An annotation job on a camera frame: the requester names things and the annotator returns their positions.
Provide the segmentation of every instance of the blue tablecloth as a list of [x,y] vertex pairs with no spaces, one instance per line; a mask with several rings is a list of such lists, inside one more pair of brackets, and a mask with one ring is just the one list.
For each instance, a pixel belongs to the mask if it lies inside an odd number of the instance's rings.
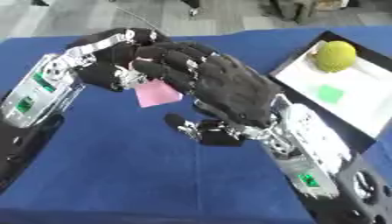
[[[332,30],[392,55],[392,27]],[[322,31],[245,31],[178,39],[208,44],[266,74]],[[12,88],[44,53],[59,52],[73,39],[13,38],[3,42],[0,91]],[[17,223],[17,217],[23,217],[21,213],[31,216],[18,223],[30,223],[32,216],[41,213],[71,217],[74,212],[84,212],[94,217],[100,217],[99,213],[121,213],[312,223],[257,142],[249,141],[241,148],[205,147],[166,127],[162,118],[167,112],[199,120],[202,116],[190,106],[191,99],[185,98],[140,108],[133,90],[116,94],[89,87],[66,112],[66,123],[52,141],[0,196],[0,221],[13,219],[12,223]],[[391,128],[384,131],[365,157],[392,183],[389,139]],[[42,216],[34,217],[34,223],[44,223]],[[64,217],[45,223],[69,223]]]

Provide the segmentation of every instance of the floor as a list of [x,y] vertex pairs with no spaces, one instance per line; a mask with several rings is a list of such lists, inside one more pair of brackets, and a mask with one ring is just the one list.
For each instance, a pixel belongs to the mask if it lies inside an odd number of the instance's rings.
[[0,39],[8,37],[81,35],[111,27],[148,25],[131,13],[172,36],[217,35],[243,30],[392,25],[392,1],[361,0],[360,8],[320,11],[305,25],[264,17],[268,0],[201,0],[194,18],[179,0],[46,0],[51,7],[30,6],[30,0],[0,0]]

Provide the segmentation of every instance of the pink paper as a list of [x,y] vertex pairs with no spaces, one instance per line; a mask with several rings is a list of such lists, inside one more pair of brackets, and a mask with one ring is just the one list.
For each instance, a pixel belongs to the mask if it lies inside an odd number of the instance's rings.
[[178,102],[182,94],[161,80],[153,80],[135,87],[139,105],[148,108],[169,102]]

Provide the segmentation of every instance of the tennis ball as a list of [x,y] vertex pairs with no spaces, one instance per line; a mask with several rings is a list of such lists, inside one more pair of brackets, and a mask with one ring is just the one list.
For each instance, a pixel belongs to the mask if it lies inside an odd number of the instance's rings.
[[318,69],[327,73],[337,73],[353,65],[355,48],[345,41],[331,41],[323,45],[315,55]]

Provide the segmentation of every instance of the cable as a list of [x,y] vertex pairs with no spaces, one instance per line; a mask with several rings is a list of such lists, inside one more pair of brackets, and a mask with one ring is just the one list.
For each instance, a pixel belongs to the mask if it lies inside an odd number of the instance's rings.
[[139,19],[139,20],[142,21],[142,22],[145,22],[145,23],[146,23],[149,27],[151,27],[152,29],[157,30],[157,31],[161,32],[162,34],[164,34],[165,36],[168,36],[168,37],[169,37],[169,35],[168,35],[169,33],[168,33],[168,32],[162,31],[161,29],[157,28],[154,24],[150,23],[146,18],[140,17],[140,16],[138,16],[137,14],[133,13],[132,11],[130,11],[130,10],[125,10],[125,9],[119,7],[119,6],[116,6],[116,8],[117,8],[118,10],[120,10],[120,11],[123,11],[123,12],[127,13],[128,15],[131,15],[131,16],[134,17],[134,18]]

